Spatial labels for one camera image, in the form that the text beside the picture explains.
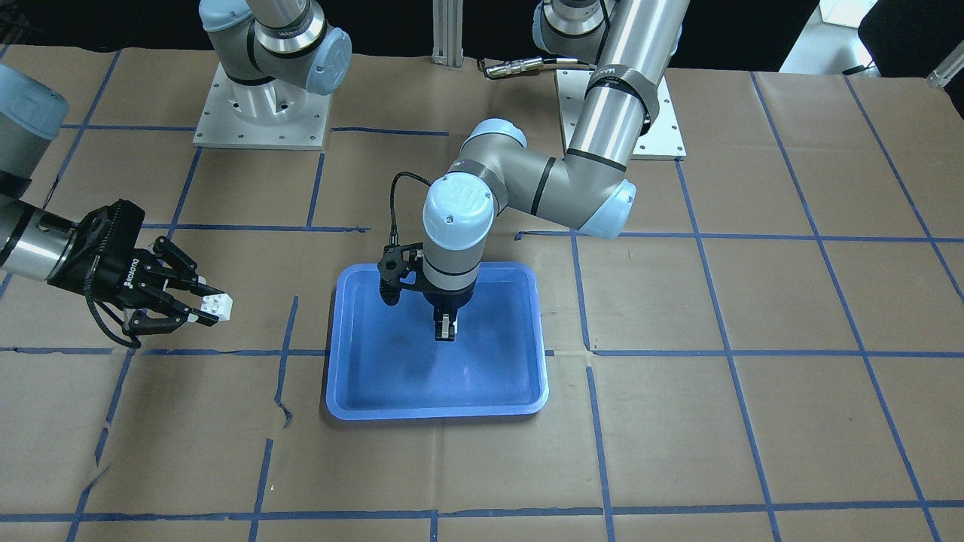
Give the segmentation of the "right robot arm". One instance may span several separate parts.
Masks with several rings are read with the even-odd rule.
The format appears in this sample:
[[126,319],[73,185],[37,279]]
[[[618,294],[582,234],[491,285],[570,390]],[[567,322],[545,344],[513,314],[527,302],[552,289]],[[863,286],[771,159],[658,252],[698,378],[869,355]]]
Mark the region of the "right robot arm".
[[[307,96],[331,95],[347,75],[350,35],[317,1],[203,1],[199,15],[238,120],[292,120]],[[168,237],[136,247],[145,212],[135,203],[119,199],[72,222],[24,202],[68,109],[55,90],[2,66],[4,271],[82,296],[102,332],[130,348],[141,335],[230,319],[230,295],[208,285]]]

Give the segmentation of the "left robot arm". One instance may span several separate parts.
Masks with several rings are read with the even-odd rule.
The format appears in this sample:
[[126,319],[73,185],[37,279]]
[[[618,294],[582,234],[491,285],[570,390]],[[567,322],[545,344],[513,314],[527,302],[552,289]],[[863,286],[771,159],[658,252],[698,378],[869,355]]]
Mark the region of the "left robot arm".
[[638,139],[660,116],[658,86],[675,53],[686,1],[541,1],[532,35],[551,54],[591,66],[574,132],[558,157],[523,130],[483,120],[448,170],[427,181],[424,240],[403,245],[392,225],[377,264],[383,304],[404,291],[432,307],[434,335],[451,342],[471,301],[497,216],[515,209],[585,236],[622,233],[636,199],[627,178]]

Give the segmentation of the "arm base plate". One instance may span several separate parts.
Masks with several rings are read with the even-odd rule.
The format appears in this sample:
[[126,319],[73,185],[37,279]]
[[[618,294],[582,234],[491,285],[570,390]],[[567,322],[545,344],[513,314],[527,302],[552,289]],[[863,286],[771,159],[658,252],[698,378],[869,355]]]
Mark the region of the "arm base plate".
[[238,84],[218,65],[193,143],[223,150],[322,151],[330,105],[330,96],[279,80]]
[[627,163],[629,159],[682,160],[688,155],[682,128],[662,78],[657,87],[658,113],[644,123],[638,99],[620,90],[593,89],[592,72],[565,69],[557,72],[557,95],[563,148],[571,143],[583,151],[602,152],[604,157]]

